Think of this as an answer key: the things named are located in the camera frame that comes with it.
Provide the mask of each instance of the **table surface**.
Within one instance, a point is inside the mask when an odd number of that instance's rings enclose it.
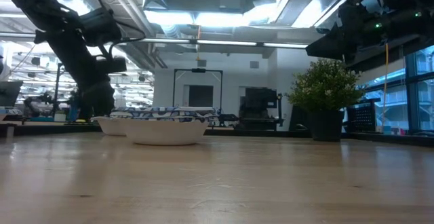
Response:
[[[434,150],[90,132],[0,144],[1,223],[434,223]]]

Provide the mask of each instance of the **potted plant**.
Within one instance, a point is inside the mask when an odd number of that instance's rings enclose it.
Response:
[[[344,112],[359,100],[363,90],[356,88],[360,73],[348,71],[340,60],[319,58],[306,73],[294,75],[292,91],[287,94],[293,105],[308,112],[309,129],[316,141],[339,141]]]

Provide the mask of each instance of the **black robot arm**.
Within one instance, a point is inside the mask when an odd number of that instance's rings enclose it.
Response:
[[[12,1],[39,29],[35,43],[49,43],[95,115],[109,114],[114,107],[114,89],[108,74],[126,71],[125,59],[113,58],[104,48],[104,44],[119,43],[122,38],[113,12],[102,7],[79,16],[57,0]],[[87,46],[99,47],[103,59],[92,56]]]

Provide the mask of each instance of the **black plant pot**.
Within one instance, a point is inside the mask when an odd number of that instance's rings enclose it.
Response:
[[[342,134],[343,111],[309,112],[309,124],[315,141],[339,142]]]

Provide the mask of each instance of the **green plant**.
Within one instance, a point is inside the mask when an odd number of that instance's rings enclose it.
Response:
[[[337,111],[364,95],[356,88],[360,75],[346,70],[342,61],[319,58],[306,73],[294,75],[296,81],[286,95],[290,103],[307,111]]]

